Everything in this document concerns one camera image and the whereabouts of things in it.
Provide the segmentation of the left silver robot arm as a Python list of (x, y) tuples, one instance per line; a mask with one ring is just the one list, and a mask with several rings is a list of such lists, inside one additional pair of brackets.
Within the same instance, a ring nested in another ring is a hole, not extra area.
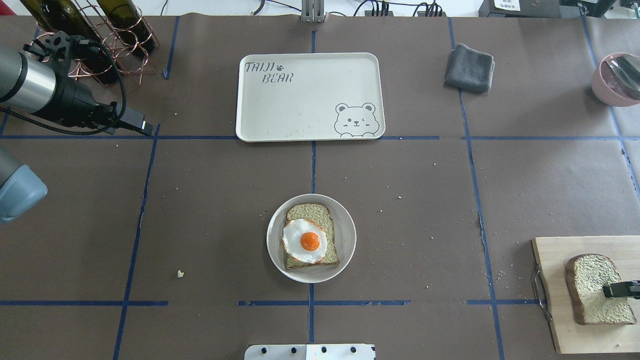
[[(92, 136), (126, 129), (151, 136), (144, 114), (127, 105), (122, 76), (117, 74), (121, 102), (103, 104), (91, 90), (71, 79), (68, 55), (51, 55), (48, 63), (23, 52), (1, 48), (1, 111), (32, 125), (66, 136)], [(1, 148), (1, 222), (10, 223), (45, 198), (48, 188), (32, 169)]]

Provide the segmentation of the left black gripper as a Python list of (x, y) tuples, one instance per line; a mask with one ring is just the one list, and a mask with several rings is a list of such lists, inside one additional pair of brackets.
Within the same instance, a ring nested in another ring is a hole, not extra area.
[(144, 136), (153, 135), (153, 125), (146, 121), (146, 116), (133, 108), (127, 107), (118, 119), (116, 106), (106, 105), (94, 100), (89, 87), (68, 77), (55, 78), (55, 91), (50, 101), (51, 122), (66, 128), (87, 128), (89, 131), (72, 131), (54, 128), (53, 132), (64, 135), (97, 135), (109, 133), (116, 129), (137, 132)]

